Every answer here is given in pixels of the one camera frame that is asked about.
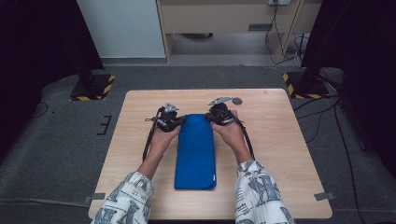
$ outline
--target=blue cushion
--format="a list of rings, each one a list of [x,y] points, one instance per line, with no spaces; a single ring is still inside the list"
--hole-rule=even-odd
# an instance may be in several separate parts
[[[190,114],[178,135],[175,189],[216,186],[213,130],[204,114]]]

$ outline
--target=stand base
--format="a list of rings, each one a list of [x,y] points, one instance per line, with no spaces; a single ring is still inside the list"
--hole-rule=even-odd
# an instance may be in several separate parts
[[[97,84],[96,88],[89,90],[85,88],[79,80],[70,94],[71,101],[103,100],[107,97],[115,76],[93,75]]]
[[[329,91],[320,80],[317,80],[306,89],[298,89],[297,87],[300,86],[303,74],[304,72],[288,72],[283,75],[283,80],[285,80],[292,99],[318,99],[329,96]]]

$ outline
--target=patterned shirt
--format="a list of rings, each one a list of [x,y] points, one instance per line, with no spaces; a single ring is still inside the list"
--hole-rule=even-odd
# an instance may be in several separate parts
[[[280,197],[275,180],[258,161],[238,166],[235,183],[235,223],[295,224]],[[92,224],[148,223],[150,180],[130,173],[106,199]]]

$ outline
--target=table top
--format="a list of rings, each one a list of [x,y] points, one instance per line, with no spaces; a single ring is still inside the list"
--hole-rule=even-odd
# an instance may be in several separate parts
[[[239,97],[243,103],[226,102],[244,121],[256,161],[275,178],[285,205],[294,218],[332,216],[328,200],[317,201],[324,192],[317,170],[292,111],[281,89],[159,90],[129,91],[107,152],[95,193],[106,197],[142,161],[142,153],[159,107],[169,102],[180,108],[178,116],[206,113],[208,102],[220,97]],[[163,156],[152,183],[150,219],[234,219],[236,160],[231,149],[214,133],[218,184],[213,190],[175,190],[177,137]],[[93,200],[94,218],[104,200]]]

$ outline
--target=gray carpet floor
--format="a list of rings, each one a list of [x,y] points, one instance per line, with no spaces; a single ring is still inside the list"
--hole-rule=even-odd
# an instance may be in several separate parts
[[[130,90],[159,89],[286,89],[282,75],[295,67],[263,66],[125,66],[107,67],[116,76],[105,100],[73,102],[69,94],[77,76],[63,78],[43,90],[42,103],[0,166],[0,198],[43,199],[70,206],[0,203],[0,223],[89,223],[84,197],[96,188],[124,96]],[[332,106],[337,97],[317,100],[296,111],[296,117]],[[290,99],[296,108],[308,100]],[[361,150],[346,112],[336,107],[356,182],[356,196],[365,223],[396,221],[396,180],[375,153]],[[106,135],[101,123],[112,116]],[[333,215],[326,220],[297,223],[361,223],[347,154],[333,110],[298,119]],[[183,223],[233,223],[188,221]]]

